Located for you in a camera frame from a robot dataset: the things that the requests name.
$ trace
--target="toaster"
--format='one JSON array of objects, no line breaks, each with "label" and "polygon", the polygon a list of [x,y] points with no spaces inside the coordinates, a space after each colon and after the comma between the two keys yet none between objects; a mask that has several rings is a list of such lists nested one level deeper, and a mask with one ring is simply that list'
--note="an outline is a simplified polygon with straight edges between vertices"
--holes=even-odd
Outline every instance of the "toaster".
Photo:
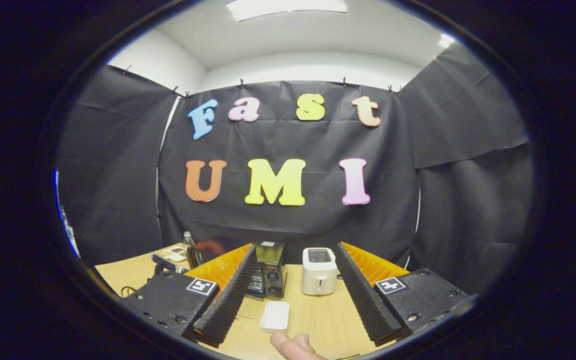
[{"label": "toaster", "polygon": [[335,255],[326,247],[303,249],[301,292],[308,296],[325,296],[335,291],[337,264]]}]

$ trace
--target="finger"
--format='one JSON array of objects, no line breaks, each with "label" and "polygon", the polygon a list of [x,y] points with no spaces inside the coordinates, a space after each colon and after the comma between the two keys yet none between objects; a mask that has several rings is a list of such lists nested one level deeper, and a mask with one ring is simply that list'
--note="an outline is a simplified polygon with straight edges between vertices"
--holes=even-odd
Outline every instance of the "finger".
[{"label": "finger", "polygon": [[301,344],[295,340],[284,341],[279,347],[279,353],[288,360],[326,360],[314,352],[302,347]]},{"label": "finger", "polygon": [[315,349],[313,349],[313,347],[311,346],[311,338],[308,335],[308,333],[300,333],[299,335],[295,335],[295,337],[293,337],[292,339],[307,351],[315,353]]},{"label": "finger", "polygon": [[290,341],[290,337],[284,331],[275,331],[270,335],[270,344],[274,346],[277,351],[280,351],[282,344]]}]

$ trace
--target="white container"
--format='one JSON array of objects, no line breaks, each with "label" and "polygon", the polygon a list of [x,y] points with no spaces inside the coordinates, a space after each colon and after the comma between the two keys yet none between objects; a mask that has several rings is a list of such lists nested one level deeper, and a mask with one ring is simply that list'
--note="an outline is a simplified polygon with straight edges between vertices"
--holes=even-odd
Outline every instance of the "white container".
[{"label": "white container", "polygon": [[327,247],[303,249],[301,292],[307,296],[332,294],[337,285],[335,255]]},{"label": "white container", "polygon": [[288,328],[288,312],[290,312],[290,303],[286,301],[268,301],[259,325],[268,333],[286,330]]}]

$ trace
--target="table surface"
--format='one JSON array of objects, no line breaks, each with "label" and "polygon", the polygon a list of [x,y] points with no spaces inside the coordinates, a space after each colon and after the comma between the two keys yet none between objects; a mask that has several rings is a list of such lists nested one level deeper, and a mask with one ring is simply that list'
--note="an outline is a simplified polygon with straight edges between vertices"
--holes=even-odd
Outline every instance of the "table surface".
[{"label": "table surface", "polygon": [[[174,244],[154,253],[161,255],[165,249],[175,246],[185,248],[185,245]],[[187,260],[178,264],[190,269]],[[153,276],[154,267],[155,263],[151,260],[149,252],[130,259],[97,265],[96,269],[106,283],[117,294],[121,294],[123,287],[139,289],[145,285],[146,279]],[[289,303],[290,312],[286,330],[288,335],[292,338],[297,334],[309,334],[311,346],[327,359],[363,355],[392,343],[375,346],[375,343],[370,341],[343,280],[337,280],[332,294],[323,296],[302,294],[302,270],[302,265],[285,265],[288,276],[283,298],[257,298],[246,295],[226,339],[219,348],[201,342],[199,344],[243,360],[283,360],[270,344],[270,333],[259,325],[269,301]]]}]

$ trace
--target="white lid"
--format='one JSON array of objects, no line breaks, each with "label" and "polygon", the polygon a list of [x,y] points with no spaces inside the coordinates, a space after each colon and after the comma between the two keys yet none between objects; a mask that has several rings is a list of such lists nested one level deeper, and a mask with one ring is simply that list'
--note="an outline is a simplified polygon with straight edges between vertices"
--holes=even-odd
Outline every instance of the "white lid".
[{"label": "white lid", "polygon": [[286,330],[288,328],[288,312],[290,312],[290,303],[268,301],[261,317],[261,327],[269,332]]}]

